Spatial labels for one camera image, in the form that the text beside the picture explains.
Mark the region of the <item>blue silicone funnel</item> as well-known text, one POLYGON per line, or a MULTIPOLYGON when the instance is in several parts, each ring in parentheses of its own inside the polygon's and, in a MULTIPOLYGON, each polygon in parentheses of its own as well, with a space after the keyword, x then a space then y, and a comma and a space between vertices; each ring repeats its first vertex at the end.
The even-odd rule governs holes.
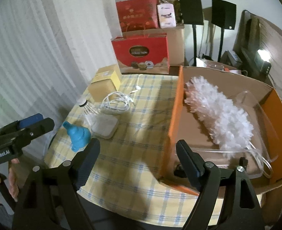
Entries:
POLYGON ((91 140, 91 132, 88 128, 70 124, 68 121, 65 121, 63 126, 71 139, 72 151, 78 152, 89 144, 91 140))

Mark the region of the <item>white feather shuttlecock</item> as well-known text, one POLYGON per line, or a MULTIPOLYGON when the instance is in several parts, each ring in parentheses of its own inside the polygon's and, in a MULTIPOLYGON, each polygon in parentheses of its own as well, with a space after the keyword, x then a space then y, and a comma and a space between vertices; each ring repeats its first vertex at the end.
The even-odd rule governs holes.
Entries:
POLYGON ((90 103, 86 97, 80 97, 78 99, 78 105, 83 109, 84 115, 88 123, 91 125, 96 121, 97 115, 99 115, 100 111, 96 108, 92 103, 90 103))

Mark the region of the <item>white square box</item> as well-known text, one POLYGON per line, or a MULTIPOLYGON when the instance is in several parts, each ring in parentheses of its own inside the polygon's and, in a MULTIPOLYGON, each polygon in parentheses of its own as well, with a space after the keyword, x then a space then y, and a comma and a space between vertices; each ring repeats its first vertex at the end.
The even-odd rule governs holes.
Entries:
POLYGON ((94 117, 94 122, 91 124, 91 130, 94 136, 103 139, 110 139, 117 127, 119 119, 109 114, 99 114, 94 117))

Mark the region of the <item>yellow sponge with paper sleeve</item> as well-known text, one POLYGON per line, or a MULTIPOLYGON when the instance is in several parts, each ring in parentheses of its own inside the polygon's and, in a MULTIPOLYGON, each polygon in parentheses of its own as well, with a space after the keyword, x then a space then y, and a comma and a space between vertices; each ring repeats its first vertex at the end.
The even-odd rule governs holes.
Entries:
POLYGON ((88 86, 88 92, 94 102, 102 102, 112 92, 119 90, 122 74, 118 64, 101 67, 88 86))

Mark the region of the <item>orange cardboard box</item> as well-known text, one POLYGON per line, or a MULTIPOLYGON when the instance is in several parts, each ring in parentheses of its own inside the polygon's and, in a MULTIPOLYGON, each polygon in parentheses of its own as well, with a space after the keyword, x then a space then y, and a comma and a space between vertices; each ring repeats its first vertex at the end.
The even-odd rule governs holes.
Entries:
POLYGON ((189 194, 197 190, 178 167, 184 140, 205 161, 232 169, 241 157, 257 194, 282 185, 282 101, 258 80, 203 67, 181 67, 159 179, 189 194))

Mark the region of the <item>yellow plaid tablecloth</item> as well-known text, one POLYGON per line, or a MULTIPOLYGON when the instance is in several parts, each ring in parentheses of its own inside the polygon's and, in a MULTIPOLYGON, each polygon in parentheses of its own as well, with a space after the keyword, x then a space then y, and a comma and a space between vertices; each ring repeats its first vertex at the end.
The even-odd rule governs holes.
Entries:
POLYGON ((111 139, 79 195, 99 208, 148 224, 182 227, 197 198, 166 187, 158 171, 167 139, 177 77, 125 75, 120 91, 131 96, 111 139))

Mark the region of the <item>red Ferrero Collection bag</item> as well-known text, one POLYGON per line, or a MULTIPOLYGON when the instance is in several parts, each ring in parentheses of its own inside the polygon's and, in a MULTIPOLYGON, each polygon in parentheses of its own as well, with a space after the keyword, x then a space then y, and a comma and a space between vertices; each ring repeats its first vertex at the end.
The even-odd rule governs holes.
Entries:
POLYGON ((118 37, 112 46, 123 74, 169 74, 169 49, 164 33, 118 37))

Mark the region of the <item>bright lamp device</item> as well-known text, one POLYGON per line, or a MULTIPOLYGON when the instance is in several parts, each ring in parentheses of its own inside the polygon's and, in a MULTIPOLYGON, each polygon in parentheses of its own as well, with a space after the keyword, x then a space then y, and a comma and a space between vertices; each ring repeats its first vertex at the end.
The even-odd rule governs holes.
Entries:
POLYGON ((249 51, 242 47, 241 51, 253 74, 268 76, 272 67, 270 62, 271 55, 268 50, 258 49, 257 51, 249 51))

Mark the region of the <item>red gift box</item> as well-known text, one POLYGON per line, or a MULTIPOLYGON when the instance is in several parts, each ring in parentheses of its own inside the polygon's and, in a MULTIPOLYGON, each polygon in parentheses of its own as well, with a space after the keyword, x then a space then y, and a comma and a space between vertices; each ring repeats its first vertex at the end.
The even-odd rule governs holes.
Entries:
POLYGON ((122 32, 158 29, 157 5, 160 0, 127 0, 116 2, 122 32))

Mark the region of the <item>beige sofa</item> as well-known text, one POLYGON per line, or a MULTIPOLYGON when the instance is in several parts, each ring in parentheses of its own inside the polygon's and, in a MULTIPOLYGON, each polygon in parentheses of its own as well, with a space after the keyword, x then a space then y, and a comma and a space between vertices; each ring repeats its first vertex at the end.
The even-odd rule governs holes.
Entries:
POLYGON ((282 101, 282 30, 244 10, 233 50, 248 76, 274 87, 282 101))

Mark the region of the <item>brown cardboard box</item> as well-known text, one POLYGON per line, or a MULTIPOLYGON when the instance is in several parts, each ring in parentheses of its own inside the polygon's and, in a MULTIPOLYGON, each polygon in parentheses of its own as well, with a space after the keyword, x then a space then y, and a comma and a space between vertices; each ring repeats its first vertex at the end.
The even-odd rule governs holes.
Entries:
POLYGON ((134 35, 148 35, 148 34, 162 34, 167 35, 167 43, 169 49, 169 59, 171 66, 184 65, 185 61, 185 45, 184 45, 184 26, 179 25, 175 28, 165 29, 148 29, 148 30, 137 30, 130 32, 123 32, 123 37, 129 37, 134 35))

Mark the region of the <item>white pink small box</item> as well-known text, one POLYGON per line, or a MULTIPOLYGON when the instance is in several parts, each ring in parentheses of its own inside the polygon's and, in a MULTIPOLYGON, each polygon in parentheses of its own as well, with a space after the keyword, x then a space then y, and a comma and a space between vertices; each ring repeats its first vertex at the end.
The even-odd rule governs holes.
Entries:
POLYGON ((171 3, 161 3, 157 5, 160 28, 176 27, 176 16, 174 6, 171 3))

